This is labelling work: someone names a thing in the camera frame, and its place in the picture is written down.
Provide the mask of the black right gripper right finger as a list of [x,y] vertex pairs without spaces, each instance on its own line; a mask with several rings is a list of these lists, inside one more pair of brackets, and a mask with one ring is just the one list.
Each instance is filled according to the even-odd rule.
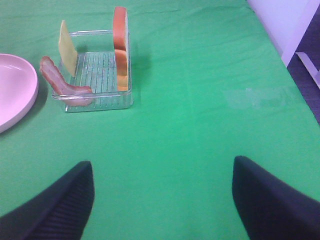
[[251,240],[318,240],[320,203],[250,158],[236,156],[232,197]]

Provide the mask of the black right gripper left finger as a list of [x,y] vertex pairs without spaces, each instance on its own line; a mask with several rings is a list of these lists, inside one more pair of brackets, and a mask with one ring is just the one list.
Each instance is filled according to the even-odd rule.
[[95,199],[90,161],[81,161],[41,193],[1,216],[2,240],[79,240]]

